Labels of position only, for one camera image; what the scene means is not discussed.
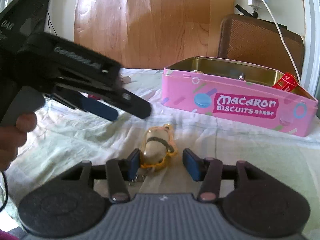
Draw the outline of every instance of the ribbed gray surface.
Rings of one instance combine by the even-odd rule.
[[[215,205],[199,203],[191,194],[137,194],[129,203],[113,205],[104,219],[91,230],[66,239],[268,240],[237,230],[225,221]],[[281,240],[304,238],[292,236]]]

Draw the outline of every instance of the round black pad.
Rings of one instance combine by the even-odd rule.
[[[22,225],[32,235],[64,238],[85,232],[105,213],[105,200],[74,181],[55,181],[29,193],[19,204]]]
[[[299,193],[284,185],[251,181],[223,200],[227,219],[254,236],[280,238],[300,233],[310,207]]]

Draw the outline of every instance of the black plastic tool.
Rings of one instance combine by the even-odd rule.
[[[301,232],[310,208],[291,188],[245,161],[223,165],[185,149],[183,163],[193,179],[203,181],[197,197],[131,198],[125,180],[132,181],[140,167],[139,149],[105,165],[84,161],[20,202],[26,240],[305,240]],[[96,179],[108,181],[108,198],[94,192]],[[225,198],[219,198],[222,179],[235,182]]]
[[[72,109],[115,121],[116,109],[85,97],[96,95],[141,119],[150,104],[122,88],[122,65],[63,38],[44,33],[49,0],[13,0],[0,13],[0,126],[34,112],[43,96]]]

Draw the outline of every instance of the finger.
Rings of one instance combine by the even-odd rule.
[[[16,127],[22,132],[31,132],[36,128],[37,116],[35,113],[22,114],[16,122]]]
[[[27,134],[15,126],[0,127],[0,149],[10,150],[23,146],[27,141]]]
[[[0,163],[0,172],[1,171],[6,171],[10,167],[11,163]]]
[[[10,163],[17,158],[18,148],[12,150],[2,150],[0,149],[0,168],[1,170],[6,170],[10,166]]]

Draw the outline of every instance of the bed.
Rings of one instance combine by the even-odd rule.
[[[18,158],[6,172],[10,199],[8,214],[18,221],[17,205],[30,191],[82,160],[93,165],[111,158],[126,158],[140,147],[144,132],[151,126],[170,123],[174,127],[179,155],[170,167],[149,174],[142,183],[129,186],[129,192],[191,192],[200,183],[192,181],[184,169],[181,153],[190,148],[202,158],[219,158],[234,165],[247,160],[303,194],[311,216],[304,234],[320,239],[320,120],[315,117],[310,135],[301,138],[274,130],[232,122],[212,116],[171,109],[161,104],[162,70],[123,69],[132,82],[126,89],[148,100],[153,114],[140,120],[120,111],[111,123],[90,113],[70,110],[47,100],[37,112],[38,125],[19,151]],[[4,199],[3,182],[0,202]],[[232,190],[232,181],[223,181],[221,196]],[[107,196],[105,181],[96,181],[95,190]]]

